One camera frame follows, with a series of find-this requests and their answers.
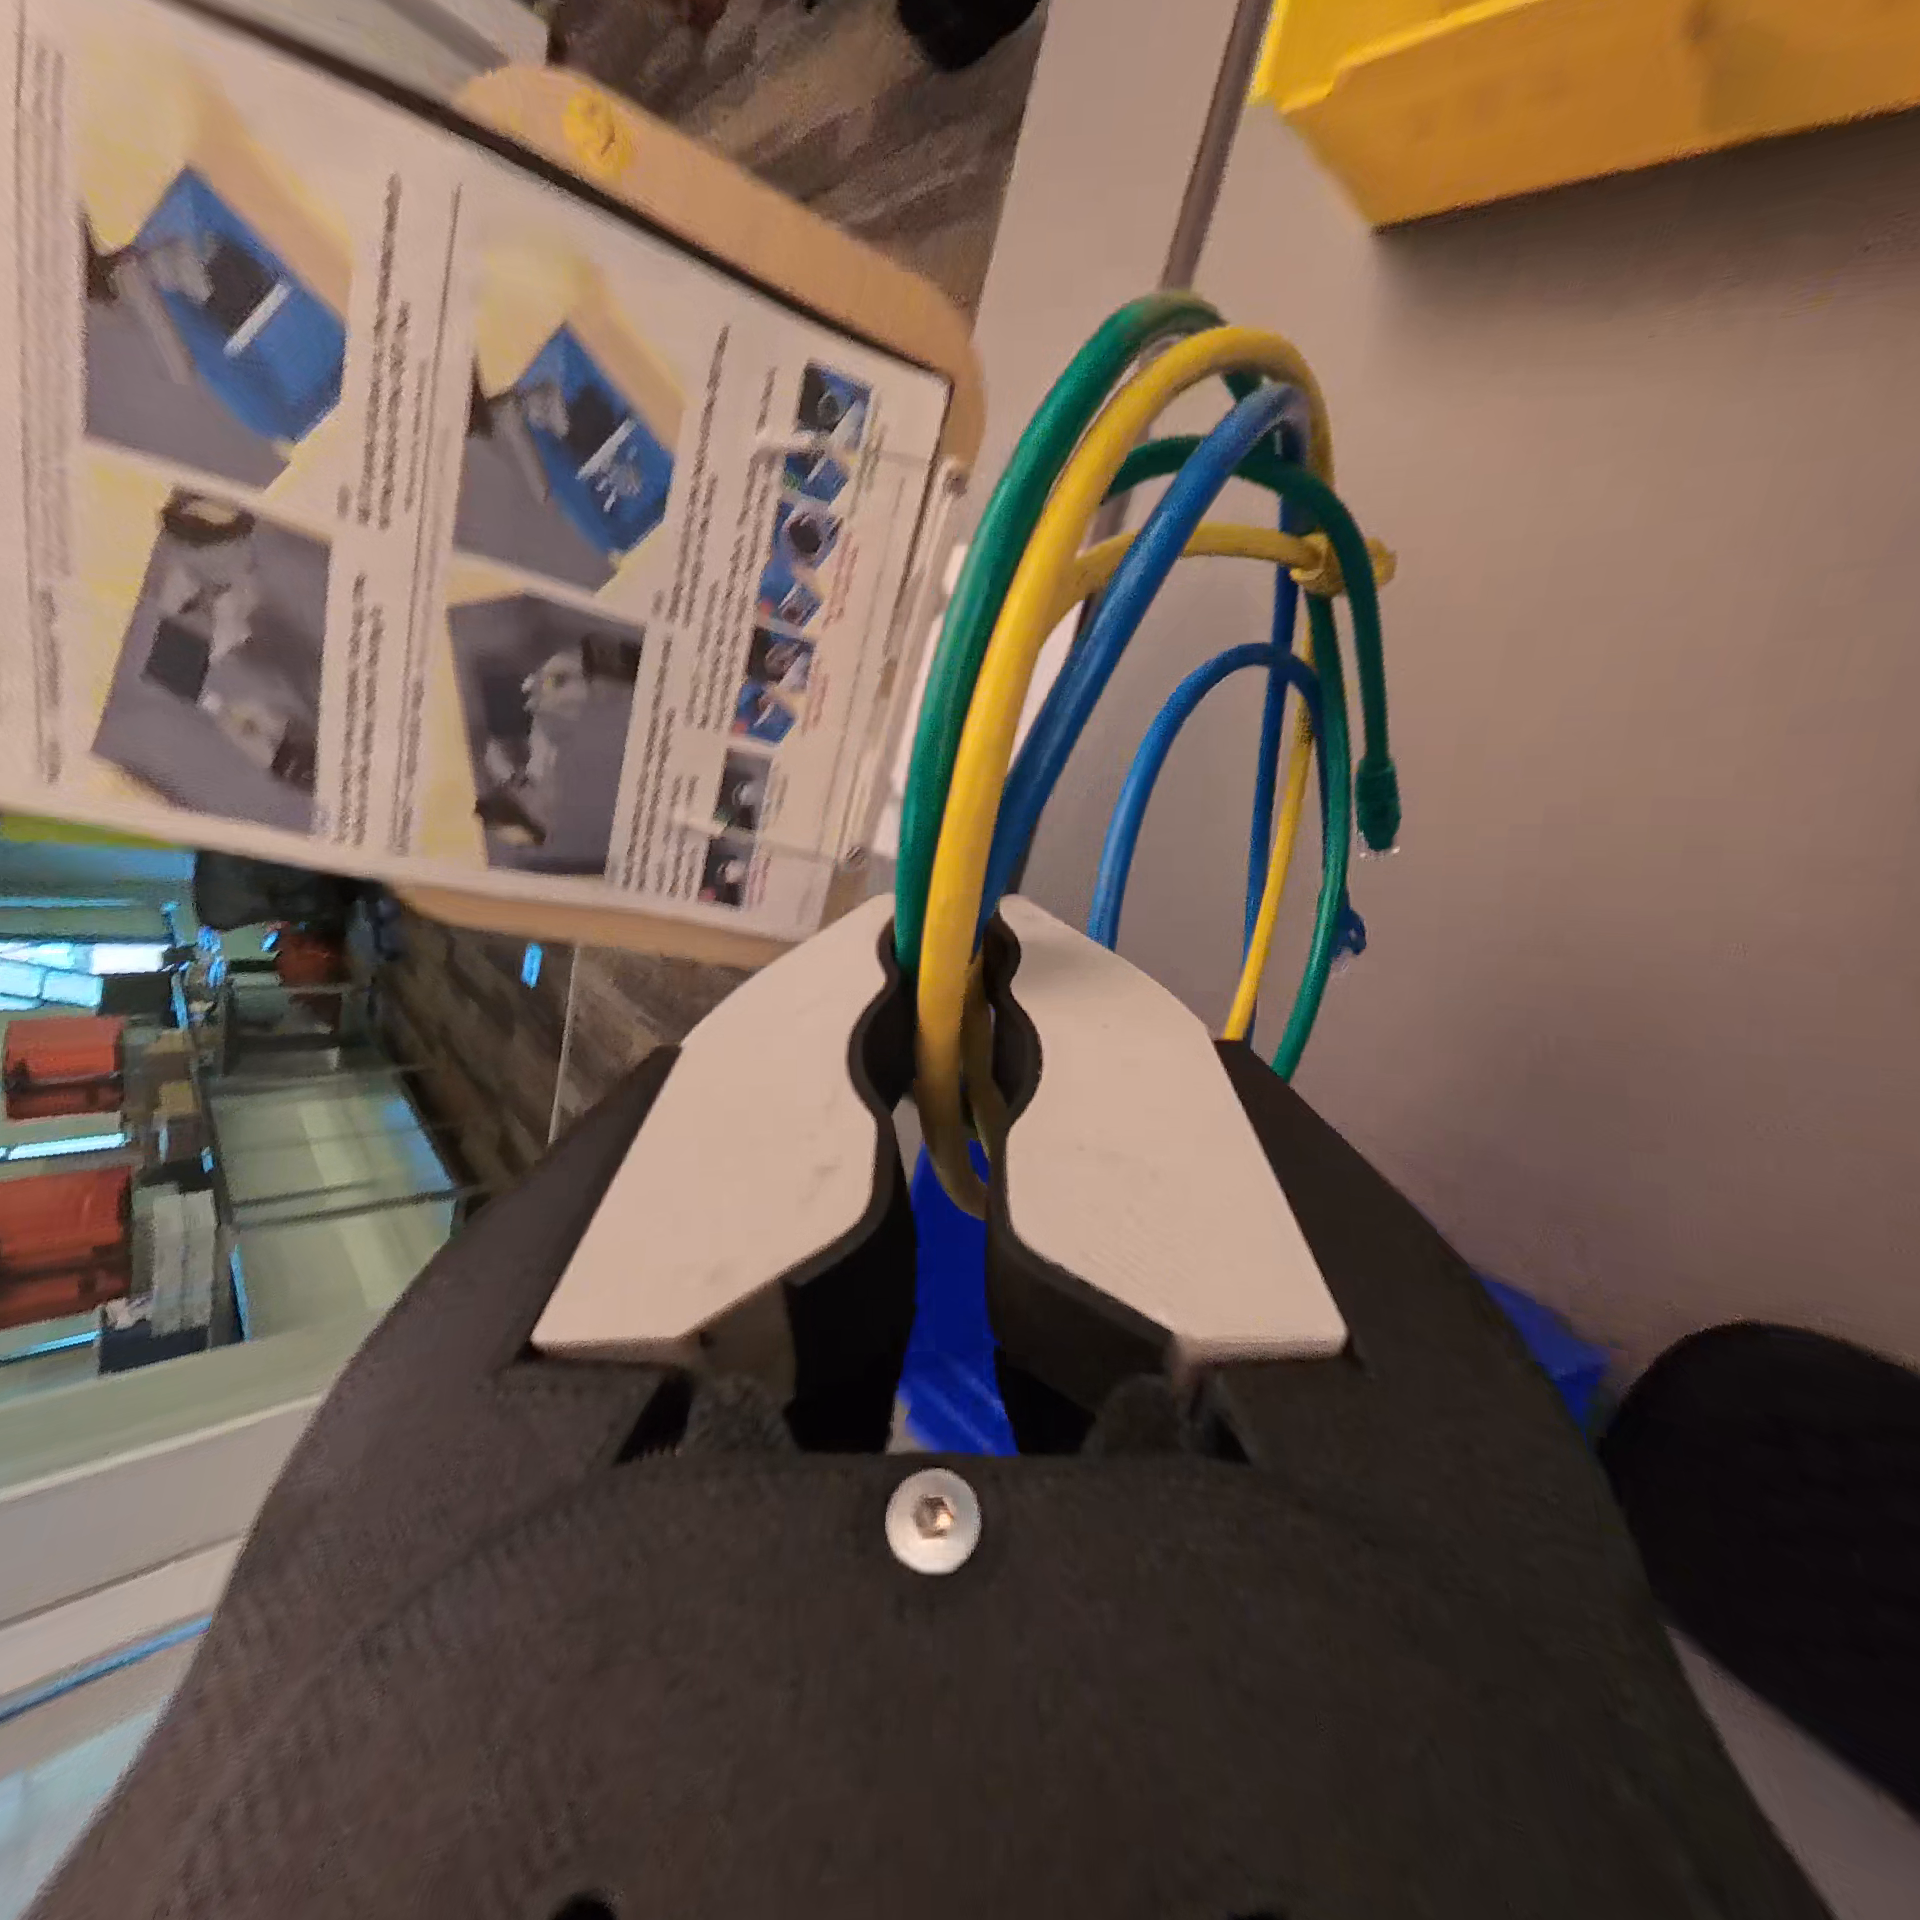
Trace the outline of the yellow plastic bin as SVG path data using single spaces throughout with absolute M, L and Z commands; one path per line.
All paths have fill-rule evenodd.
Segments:
M 1918 104 L 1915 3 L 1278 3 L 1250 103 L 1374 227 Z

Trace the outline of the blue plastic bin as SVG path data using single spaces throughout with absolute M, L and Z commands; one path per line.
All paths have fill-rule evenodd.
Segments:
M 920 1303 L 898 1384 L 903 1428 L 929 1452 L 1012 1456 L 1018 1439 L 1002 1398 L 986 1291 L 986 1225 L 950 1198 L 927 1150 L 911 1161 L 911 1204 Z M 1609 1403 L 1608 1351 L 1521 1286 L 1484 1273 L 1479 1285 L 1521 1335 L 1576 1427 L 1596 1436 Z

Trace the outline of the red storage case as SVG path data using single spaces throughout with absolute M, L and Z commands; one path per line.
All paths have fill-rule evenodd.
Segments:
M 131 1294 L 131 1192 L 128 1165 L 2 1181 L 2 1329 Z
M 64 1120 L 126 1107 L 128 1019 L 34 1015 L 6 1022 L 2 1093 L 10 1120 Z

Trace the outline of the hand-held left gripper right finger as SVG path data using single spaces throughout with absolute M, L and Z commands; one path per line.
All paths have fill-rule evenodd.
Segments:
M 1020 1448 L 1078 1448 L 1144 1375 L 1330 1359 L 1347 1321 L 1220 1045 L 1156 979 L 1012 895 L 986 950 L 986 1294 Z

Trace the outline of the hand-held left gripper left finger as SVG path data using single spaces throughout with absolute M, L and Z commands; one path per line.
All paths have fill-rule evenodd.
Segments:
M 543 1359 L 640 1374 L 625 1448 L 684 1448 L 724 1407 L 772 1448 L 889 1446 L 920 1304 L 908 1015 L 873 897 L 648 1061 L 654 1097 L 534 1329 Z

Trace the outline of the printed instruction sheet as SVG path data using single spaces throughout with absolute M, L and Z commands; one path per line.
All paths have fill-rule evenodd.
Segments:
M 212 4 L 6 4 L 6 809 L 815 935 L 950 380 Z

